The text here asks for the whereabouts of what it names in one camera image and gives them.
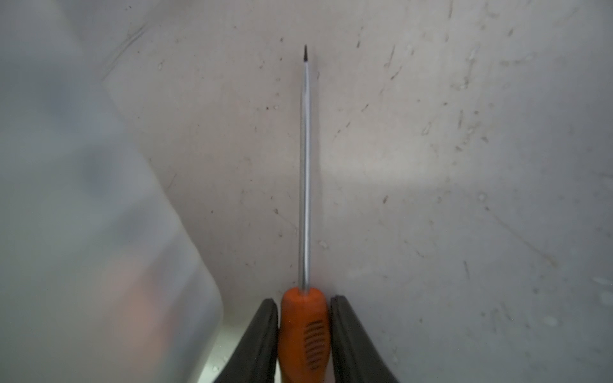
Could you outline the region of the white storage box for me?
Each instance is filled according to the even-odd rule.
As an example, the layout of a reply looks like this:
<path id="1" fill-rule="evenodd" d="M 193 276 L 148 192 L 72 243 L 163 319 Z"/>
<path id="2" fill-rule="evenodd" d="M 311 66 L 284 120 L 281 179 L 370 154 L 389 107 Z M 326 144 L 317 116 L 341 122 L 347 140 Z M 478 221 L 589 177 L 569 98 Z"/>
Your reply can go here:
<path id="1" fill-rule="evenodd" d="M 219 289 L 54 1 L 1 4 L 1 380 L 195 382 Z"/>

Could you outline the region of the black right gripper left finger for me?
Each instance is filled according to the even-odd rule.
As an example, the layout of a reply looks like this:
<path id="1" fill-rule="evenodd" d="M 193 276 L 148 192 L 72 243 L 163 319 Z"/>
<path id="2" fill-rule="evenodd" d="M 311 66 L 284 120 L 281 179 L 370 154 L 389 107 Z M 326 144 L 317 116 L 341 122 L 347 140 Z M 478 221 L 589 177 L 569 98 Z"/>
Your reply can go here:
<path id="1" fill-rule="evenodd" d="M 278 360 L 278 325 L 278 306 L 272 298 L 267 298 L 260 304 L 215 383 L 273 383 Z"/>

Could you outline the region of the orange black screwdriver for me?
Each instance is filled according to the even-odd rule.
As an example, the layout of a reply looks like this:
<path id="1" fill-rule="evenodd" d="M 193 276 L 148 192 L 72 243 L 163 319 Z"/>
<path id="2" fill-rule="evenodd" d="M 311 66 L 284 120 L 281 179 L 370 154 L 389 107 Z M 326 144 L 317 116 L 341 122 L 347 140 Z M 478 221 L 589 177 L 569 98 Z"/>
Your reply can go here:
<path id="1" fill-rule="evenodd" d="M 282 296 L 278 358 L 283 382 L 323 382 L 330 357 L 327 300 L 311 285 L 311 68 L 303 49 L 299 154 L 299 260 L 297 286 Z"/>

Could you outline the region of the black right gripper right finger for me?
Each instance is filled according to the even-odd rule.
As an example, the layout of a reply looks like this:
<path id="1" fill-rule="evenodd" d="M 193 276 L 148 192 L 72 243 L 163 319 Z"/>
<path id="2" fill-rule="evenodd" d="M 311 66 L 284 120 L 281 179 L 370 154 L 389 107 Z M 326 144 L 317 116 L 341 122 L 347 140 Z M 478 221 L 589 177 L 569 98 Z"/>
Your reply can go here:
<path id="1" fill-rule="evenodd" d="M 343 295 L 330 300 L 330 336 L 336 383 L 398 383 Z"/>

